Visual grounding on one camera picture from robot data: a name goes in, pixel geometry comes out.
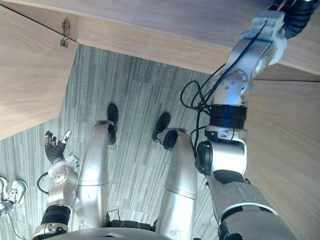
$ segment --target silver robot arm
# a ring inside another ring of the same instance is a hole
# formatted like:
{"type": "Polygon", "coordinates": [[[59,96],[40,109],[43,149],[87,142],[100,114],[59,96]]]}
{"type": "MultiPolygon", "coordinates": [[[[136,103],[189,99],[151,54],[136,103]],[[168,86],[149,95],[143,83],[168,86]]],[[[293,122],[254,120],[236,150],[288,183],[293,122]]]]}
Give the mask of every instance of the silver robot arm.
{"type": "Polygon", "coordinates": [[[207,97],[213,97],[210,124],[205,129],[207,141],[197,147],[195,165],[206,176],[221,240],[296,240],[261,191],[243,178],[246,97],[254,77],[284,53],[284,16],[269,10],[254,18],[207,97]]]}
{"type": "Polygon", "coordinates": [[[47,131],[44,137],[45,153],[52,166],[48,170],[51,178],[51,189],[48,203],[41,224],[35,229],[32,240],[51,238],[69,231],[68,223],[71,209],[76,200],[76,185],[80,166],[79,159],[70,155],[64,158],[64,150],[71,131],[67,131],[56,145],[56,138],[47,131]]]}

